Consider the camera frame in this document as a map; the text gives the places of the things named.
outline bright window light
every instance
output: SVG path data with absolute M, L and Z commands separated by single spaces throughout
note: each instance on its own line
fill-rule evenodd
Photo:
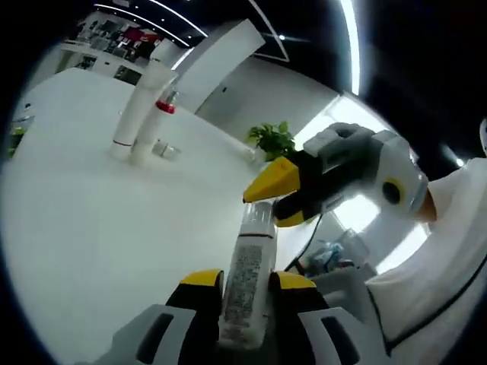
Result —
M 352 93 L 358 95 L 360 88 L 360 55 L 358 52 L 358 31 L 355 13 L 353 11 L 352 0 L 340 0 L 347 31 L 349 32 L 350 58 L 352 59 Z
M 171 13 L 173 13 L 174 15 L 176 15 L 178 18 L 180 19 L 183 19 L 185 22 L 187 22 L 191 27 L 195 28 L 197 31 L 199 31 L 203 36 L 207 37 L 208 34 L 206 34 L 205 32 L 203 32 L 200 28 L 198 28 L 195 24 L 193 24 L 192 22 L 190 22 L 188 19 L 186 19 L 183 15 L 181 15 L 180 13 L 174 11 L 173 9 L 169 8 L 168 6 L 164 5 L 164 4 L 161 4 L 160 2 L 156 2 L 155 0 L 149 0 L 150 2 L 153 2 L 159 6 L 161 6 L 162 8 L 166 9 L 167 11 L 170 11 Z
M 133 17 L 136 17 L 142 21 L 145 21 L 146 23 L 149 23 L 150 25 L 156 27 L 156 28 L 159 28 L 160 30 L 162 30 L 163 32 L 166 32 L 167 34 L 173 36 L 174 38 L 176 38 L 177 40 L 179 40 L 182 44 L 184 44 L 186 47 L 189 47 L 189 44 L 184 42 L 182 39 L 180 39 L 178 36 L 175 36 L 174 34 L 172 34 L 169 30 L 165 30 L 163 27 L 160 27 L 158 26 L 156 23 L 152 23 L 151 21 L 148 21 L 147 19 L 144 19 L 143 17 L 139 17 L 137 14 L 133 14 L 129 11 L 125 11 L 123 9 L 118 9 L 118 8 L 114 8 L 113 6 L 108 6 L 108 5 L 102 5 L 102 4 L 94 4 L 94 6 L 100 6 L 102 8 L 107 8 L 107 9 L 111 9 L 111 10 L 117 10 L 117 11 L 121 11 L 122 13 L 125 13 L 125 14 L 128 14 L 128 15 L 131 15 Z
M 340 97 L 340 99 L 328 109 L 328 114 L 337 122 L 357 123 L 376 133 L 383 131 L 384 129 L 392 130 L 391 127 L 389 127 L 388 124 L 371 109 L 368 109 L 366 106 L 361 105 L 361 103 L 346 95 Z
M 379 207 L 362 194 L 358 194 L 340 204 L 333 213 L 346 230 L 352 228 L 358 233 L 379 215 Z
M 193 50 L 194 50 L 194 48 L 190 48 L 190 49 L 188 49 L 187 51 L 185 51 L 185 53 L 184 53 L 184 54 L 183 54 L 183 55 L 180 57 L 180 59 L 178 59 L 178 60 L 176 61 L 176 63 L 174 64 L 174 66 L 173 66 L 173 67 L 171 67 L 170 69 L 171 69 L 171 70 L 175 70 L 175 69 L 176 69 L 176 68 L 177 68 L 177 67 L 178 67 L 178 66 L 181 64 L 181 62 L 182 62 L 182 61 L 184 61 L 184 59 L 185 59 L 187 56 L 189 56 L 189 54 L 190 54 L 190 53 L 191 53 Z
M 378 274 L 396 268 L 405 262 L 426 241 L 428 234 L 417 224 L 407 237 L 375 268 Z

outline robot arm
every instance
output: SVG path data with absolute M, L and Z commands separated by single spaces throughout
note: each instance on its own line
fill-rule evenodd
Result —
M 287 195 L 275 203 L 279 227 L 297 225 L 363 192 L 382 209 L 415 215 L 428 179 L 409 157 L 407 141 L 389 131 L 335 123 L 299 152 L 274 160 L 243 194 L 245 202 Z

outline red cap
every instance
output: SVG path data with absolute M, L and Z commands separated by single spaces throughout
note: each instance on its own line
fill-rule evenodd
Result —
M 164 101 L 156 101 L 155 106 L 159 109 L 162 110 L 163 112 L 169 113 L 169 114 L 174 114 L 176 112 L 176 107 L 174 105 L 171 105 L 169 103 L 165 103 Z

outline yellow tip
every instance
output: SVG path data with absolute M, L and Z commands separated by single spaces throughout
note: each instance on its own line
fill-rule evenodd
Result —
M 295 215 L 292 215 L 286 219 L 276 220 L 275 225 L 277 227 L 293 227 L 301 224 L 305 221 L 303 211 L 299 211 Z
M 277 271 L 279 281 L 281 282 L 281 289 L 305 289 L 307 287 L 317 287 L 310 279 L 304 276 L 293 274 L 287 271 Z
M 212 268 L 204 271 L 196 271 L 186 276 L 180 284 L 189 285 L 203 285 L 206 287 L 214 287 L 219 284 L 222 271 L 219 268 Z
M 274 198 L 299 189 L 299 170 L 290 160 L 278 157 L 258 175 L 243 194 L 246 203 Z

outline ceiling light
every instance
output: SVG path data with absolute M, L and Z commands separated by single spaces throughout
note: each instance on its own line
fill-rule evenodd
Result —
M 159 28 L 160 30 L 162 30 L 163 32 L 166 32 L 167 34 L 169 34 L 170 36 L 176 38 L 177 40 L 179 40 L 183 45 L 185 45 L 186 47 L 189 47 L 189 44 L 184 42 L 182 39 L 180 39 L 178 36 L 175 36 L 174 34 L 172 34 L 169 30 L 166 30 L 164 29 L 163 27 L 157 25 L 156 23 L 152 23 L 151 21 L 148 21 L 147 19 L 144 19 L 143 17 L 139 17 L 137 14 L 133 14 L 129 11 L 125 11 L 125 10 L 122 10 L 122 9 L 118 9 L 118 8 L 114 8 L 113 6 L 108 6 L 108 5 L 102 5 L 102 4 L 95 4 L 95 6 L 101 6 L 102 8 L 107 8 L 107 9 L 112 9 L 112 10 L 117 10 L 117 11 L 121 11 L 122 13 L 126 13 L 128 15 L 132 15 L 133 17 L 136 17 L 138 19 L 141 19 L 142 21 L 145 21 L 147 23 L 149 23 L 150 25 L 156 27 L 156 28 Z
M 352 93 L 358 95 L 360 88 L 360 55 L 358 53 L 358 31 L 352 0 L 340 0 L 349 32 L 350 59 L 352 60 Z
M 195 24 L 191 23 L 189 20 L 187 20 L 183 15 L 175 12 L 173 9 L 169 8 L 168 6 L 164 5 L 164 4 L 161 4 L 160 2 L 156 2 L 155 0 L 149 0 L 150 2 L 153 2 L 159 6 L 161 6 L 162 8 L 170 11 L 171 13 L 173 13 L 174 15 L 176 15 L 177 17 L 183 19 L 185 22 L 187 22 L 191 27 L 195 28 L 197 31 L 199 31 L 203 36 L 207 37 L 208 34 L 206 34 L 205 32 L 203 32 L 201 29 L 199 29 Z
M 184 59 L 189 56 L 189 54 L 194 50 L 194 48 L 190 48 L 188 49 L 187 51 L 185 51 L 185 53 L 180 57 L 180 59 L 178 59 L 176 61 L 176 63 L 173 65 L 173 67 L 171 67 L 170 69 L 171 70 L 175 70 L 177 68 L 177 66 L 179 66 L 181 64 L 182 61 L 184 61 Z

